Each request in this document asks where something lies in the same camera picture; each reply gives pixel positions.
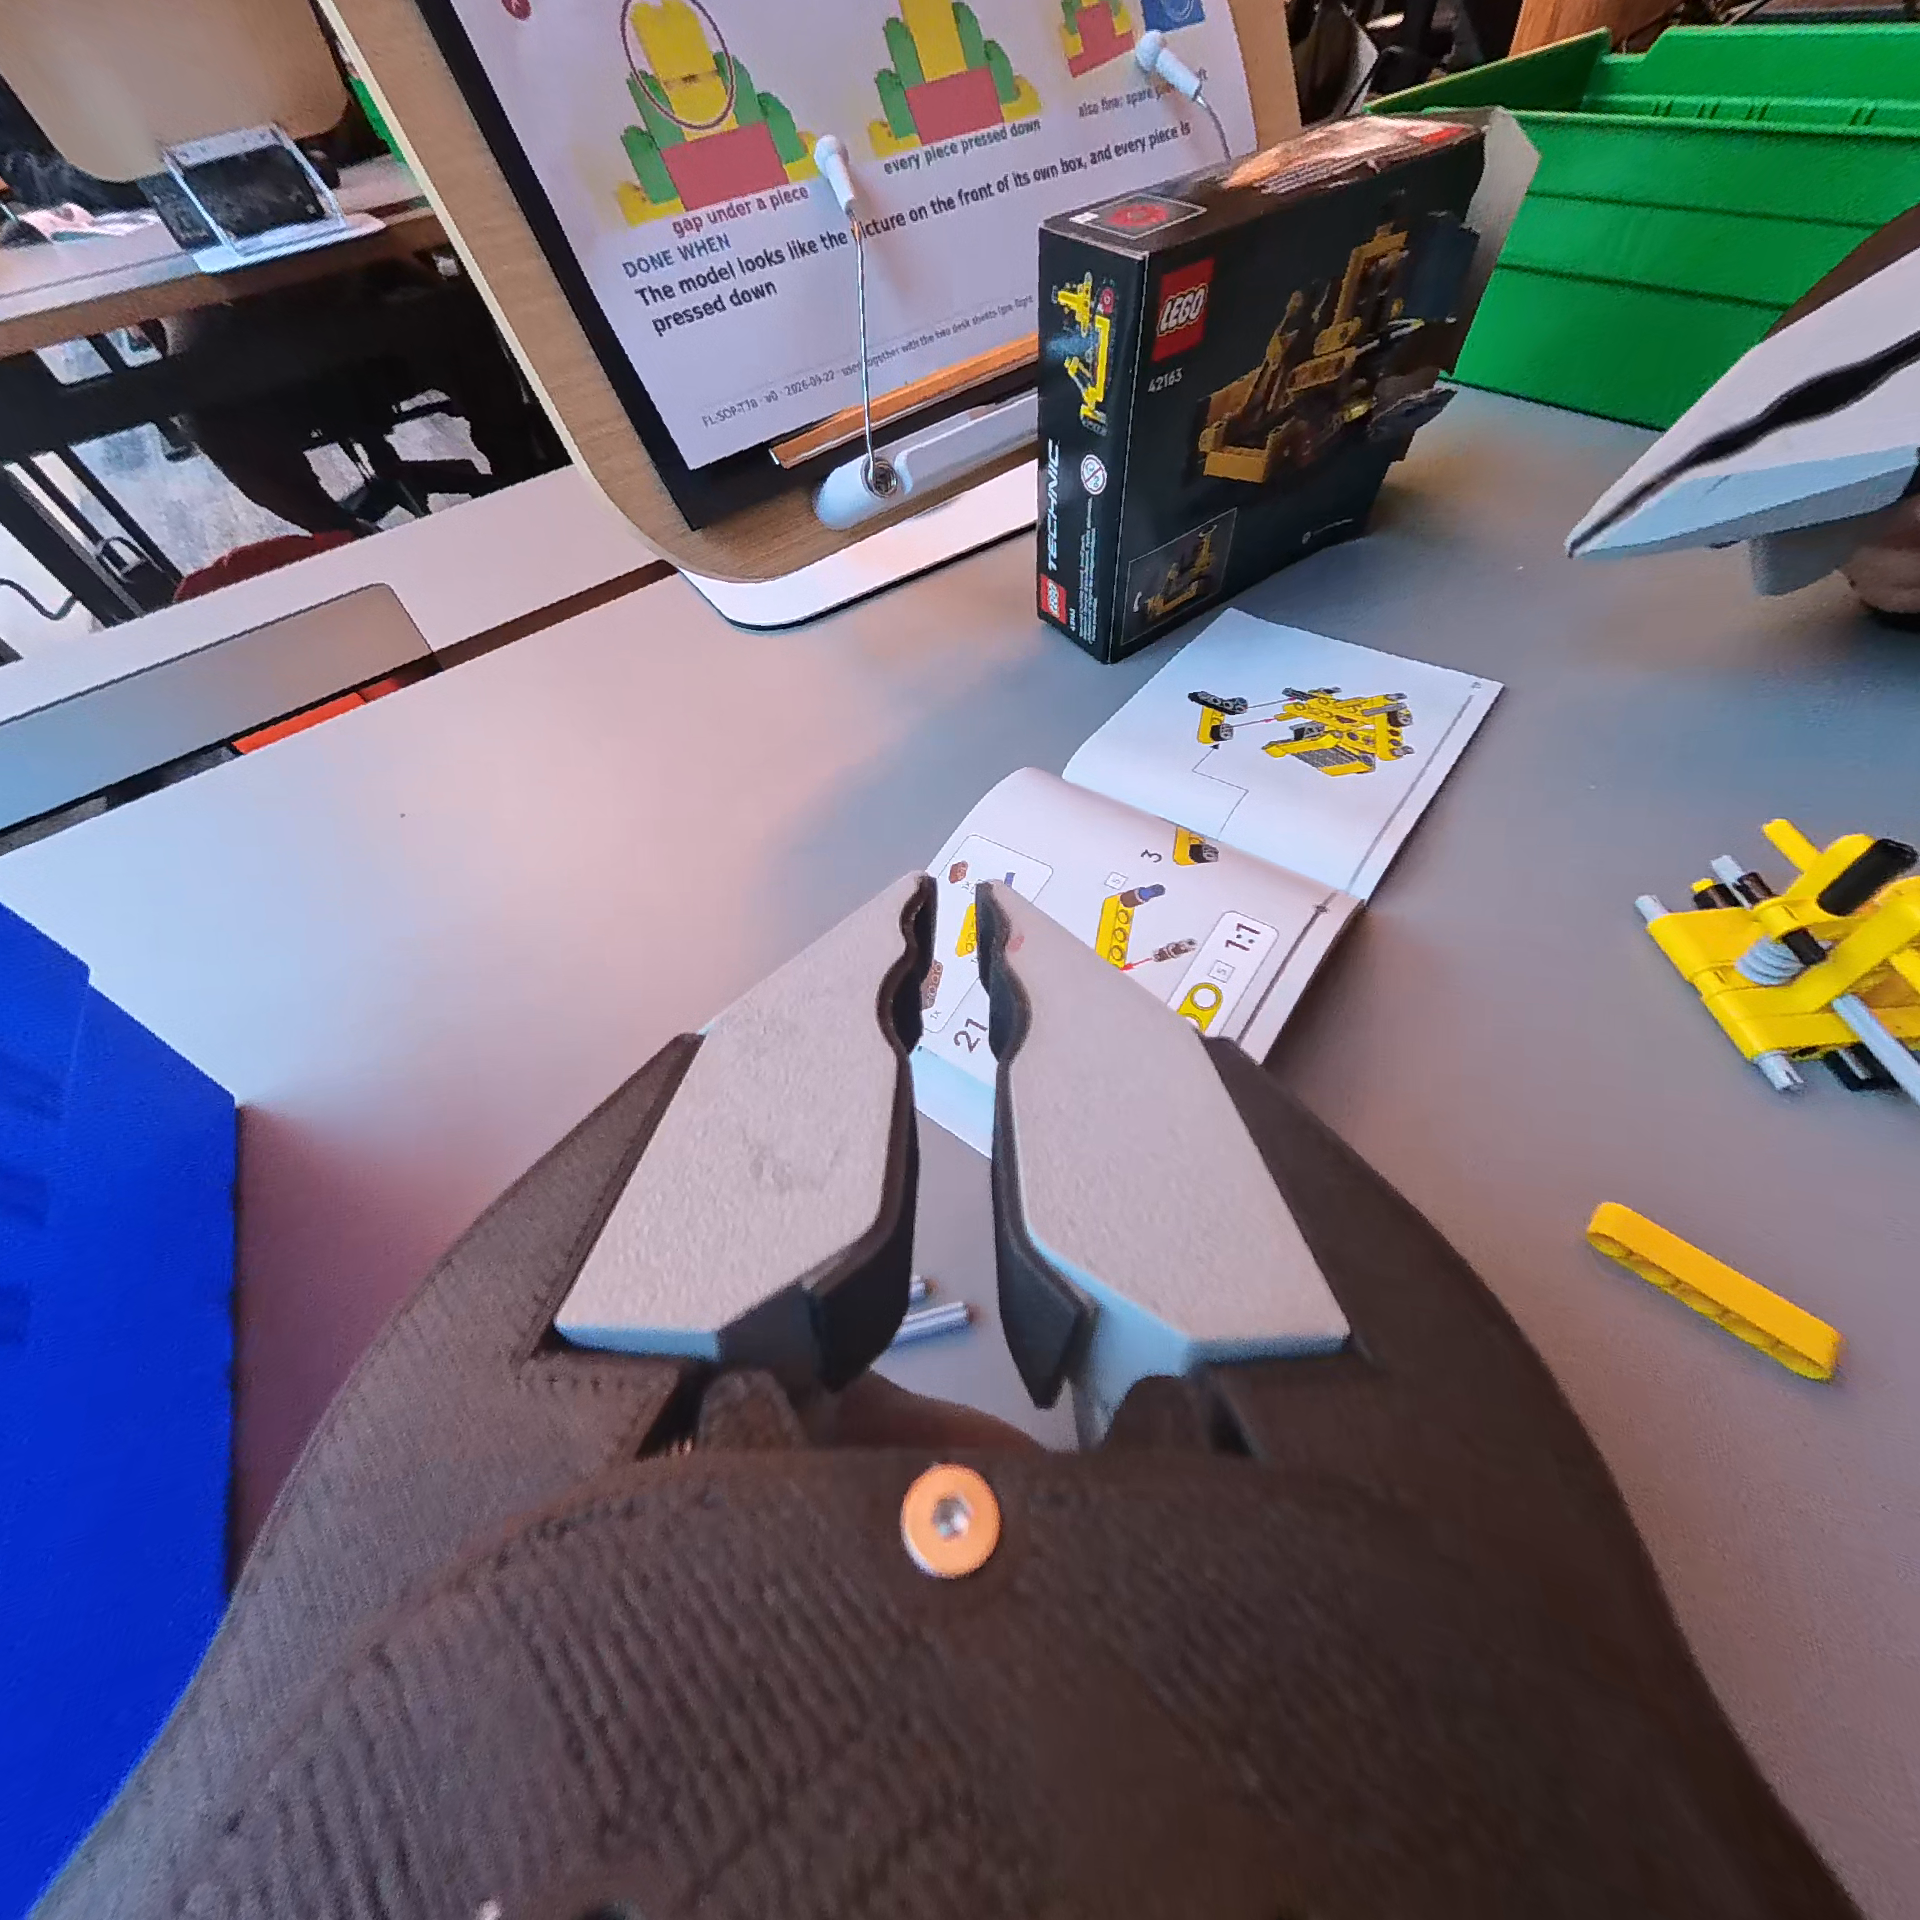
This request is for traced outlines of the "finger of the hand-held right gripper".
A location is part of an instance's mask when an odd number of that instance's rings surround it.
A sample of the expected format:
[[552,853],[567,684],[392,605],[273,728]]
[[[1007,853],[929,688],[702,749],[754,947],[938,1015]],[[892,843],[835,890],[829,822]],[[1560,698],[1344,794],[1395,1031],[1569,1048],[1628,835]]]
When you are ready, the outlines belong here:
[[1915,478],[1915,365],[1898,365],[1834,411],[1774,426],[1735,451],[1664,473],[1642,460],[1567,536],[1573,560],[1739,546],[1761,594],[1830,575]]
[[1652,460],[1655,473],[1735,451],[1774,426],[1834,411],[1867,383],[1915,365],[1915,228],[1889,221],[1750,347],[1595,502]]

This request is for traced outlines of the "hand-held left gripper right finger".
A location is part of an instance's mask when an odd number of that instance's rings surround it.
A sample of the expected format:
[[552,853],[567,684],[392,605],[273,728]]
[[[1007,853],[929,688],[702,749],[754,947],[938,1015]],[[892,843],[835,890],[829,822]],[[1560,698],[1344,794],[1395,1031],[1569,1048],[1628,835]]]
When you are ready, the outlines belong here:
[[1093,1451],[1142,1377],[1348,1341],[1194,1025],[1013,890],[975,890],[997,1054],[998,1327],[1027,1397]]

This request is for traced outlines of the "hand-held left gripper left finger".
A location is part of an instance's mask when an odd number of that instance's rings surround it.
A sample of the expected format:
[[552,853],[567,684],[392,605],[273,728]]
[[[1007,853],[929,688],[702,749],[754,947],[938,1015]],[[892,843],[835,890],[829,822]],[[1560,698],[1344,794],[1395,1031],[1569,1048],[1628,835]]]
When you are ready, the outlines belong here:
[[905,876],[699,1039],[559,1310],[580,1350],[846,1387],[907,1310],[938,893]]

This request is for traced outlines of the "lego instruction booklet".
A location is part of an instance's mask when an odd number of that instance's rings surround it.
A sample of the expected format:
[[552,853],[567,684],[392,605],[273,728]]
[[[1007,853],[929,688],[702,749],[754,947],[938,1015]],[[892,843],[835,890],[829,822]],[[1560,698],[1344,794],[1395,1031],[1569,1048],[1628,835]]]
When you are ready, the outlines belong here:
[[921,1117],[988,1152],[980,883],[1003,883],[1167,1013],[1263,1061],[1499,692],[1216,615],[1056,777],[1007,775],[929,863]]

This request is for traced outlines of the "blue plastic bin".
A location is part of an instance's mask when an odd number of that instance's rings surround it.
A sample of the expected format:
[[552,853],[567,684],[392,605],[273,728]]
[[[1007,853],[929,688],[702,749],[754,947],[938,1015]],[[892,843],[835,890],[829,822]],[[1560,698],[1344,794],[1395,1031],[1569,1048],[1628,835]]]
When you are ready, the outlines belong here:
[[232,1291],[235,1097],[3,910],[3,1918],[226,1614]]

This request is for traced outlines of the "yellow lego bulldozer model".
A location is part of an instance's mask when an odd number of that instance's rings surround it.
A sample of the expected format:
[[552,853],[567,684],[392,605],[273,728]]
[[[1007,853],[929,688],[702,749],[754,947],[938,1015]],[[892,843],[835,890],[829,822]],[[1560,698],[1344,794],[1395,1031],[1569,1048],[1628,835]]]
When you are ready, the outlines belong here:
[[1714,1025],[1775,1091],[1824,1065],[1848,1091],[1915,1102],[1915,849],[1848,832],[1829,845],[1762,822],[1790,884],[1720,857],[1691,907],[1634,910]]

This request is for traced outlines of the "black lego set box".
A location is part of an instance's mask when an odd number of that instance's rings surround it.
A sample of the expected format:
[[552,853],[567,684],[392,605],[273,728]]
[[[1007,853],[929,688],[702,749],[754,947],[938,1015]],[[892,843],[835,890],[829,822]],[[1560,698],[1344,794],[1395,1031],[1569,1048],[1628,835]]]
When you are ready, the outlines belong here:
[[1495,109],[1363,116],[1049,220],[1037,618],[1116,663],[1361,536],[1532,164]]

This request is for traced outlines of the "yellow lego beam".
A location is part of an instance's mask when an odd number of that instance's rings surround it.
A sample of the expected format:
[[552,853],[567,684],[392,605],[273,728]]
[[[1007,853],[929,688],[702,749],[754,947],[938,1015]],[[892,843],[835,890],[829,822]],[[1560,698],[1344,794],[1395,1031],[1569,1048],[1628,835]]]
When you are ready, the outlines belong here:
[[1786,1371],[1813,1383],[1834,1377],[1841,1361],[1838,1329],[1644,1214],[1604,1201],[1585,1223],[1585,1240],[1595,1253],[1718,1322]]

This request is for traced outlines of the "person's right hand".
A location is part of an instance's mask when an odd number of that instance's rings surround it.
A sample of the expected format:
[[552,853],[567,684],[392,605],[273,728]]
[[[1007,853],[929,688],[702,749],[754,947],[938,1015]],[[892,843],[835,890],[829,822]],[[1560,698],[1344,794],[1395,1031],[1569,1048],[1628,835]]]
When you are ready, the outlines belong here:
[[1889,511],[1883,527],[1838,572],[1865,611],[1895,627],[1915,631],[1915,570],[1915,498],[1910,498]]

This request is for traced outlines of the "green plastic bin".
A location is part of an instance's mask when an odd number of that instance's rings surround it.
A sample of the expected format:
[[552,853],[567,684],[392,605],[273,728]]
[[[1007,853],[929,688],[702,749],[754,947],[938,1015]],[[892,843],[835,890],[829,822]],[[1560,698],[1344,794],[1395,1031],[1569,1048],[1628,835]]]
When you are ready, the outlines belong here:
[[1509,109],[1542,164],[1455,383],[1669,429],[1915,203],[1915,27],[1600,34],[1375,103]]

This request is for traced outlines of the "wooden document stand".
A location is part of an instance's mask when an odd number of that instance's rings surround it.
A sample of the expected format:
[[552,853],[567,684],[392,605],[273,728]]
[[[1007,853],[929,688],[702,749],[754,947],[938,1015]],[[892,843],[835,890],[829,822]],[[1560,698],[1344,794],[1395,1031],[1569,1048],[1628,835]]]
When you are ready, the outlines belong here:
[[309,5],[3,5],[3,80],[82,175],[138,181],[198,138],[340,126]]
[[[1220,155],[1298,129],[1282,5],[1232,5],[1255,135],[1232,142],[1202,77],[1166,34],[1138,70],[1206,117]],[[506,144],[477,112],[477,77],[447,59],[437,5],[329,5],[332,27],[426,191],[492,322],[560,433],[567,458],[640,543],[733,624],[784,627],[905,581],[1034,524],[1034,329],[892,392],[870,387],[868,241],[843,144],[814,151],[855,235],[859,399],[807,429],[690,473],[653,404],[624,397],[552,270],[501,170]]]

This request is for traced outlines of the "grey office desk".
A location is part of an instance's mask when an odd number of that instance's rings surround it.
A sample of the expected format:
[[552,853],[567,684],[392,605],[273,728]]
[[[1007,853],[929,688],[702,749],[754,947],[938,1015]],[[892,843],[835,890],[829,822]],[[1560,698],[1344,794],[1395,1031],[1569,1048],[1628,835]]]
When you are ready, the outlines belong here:
[[3,252],[3,360],[140,322],[170,322],[210,304],[340,278],[444,244],[447,235],[440,220],[421,203],[400,205],[396,220],[375,233],[360,233],[340,244],[235,267],[228,275],[203,275],[184,252],[116,267],[82,264],[82,270],[76,267],[84,244]]

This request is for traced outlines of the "clear acrylic holder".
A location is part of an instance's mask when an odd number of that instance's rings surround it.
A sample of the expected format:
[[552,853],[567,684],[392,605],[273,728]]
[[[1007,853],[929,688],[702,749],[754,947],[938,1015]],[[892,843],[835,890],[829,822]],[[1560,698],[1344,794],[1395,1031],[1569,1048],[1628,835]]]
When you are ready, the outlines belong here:
[[301,146],[273,126],[186,142],[162,146],[158,156],[179,200],[204,228],[204,241],[186,244],[203,275],[228,275],[383,233],[383,220],[345,212]]

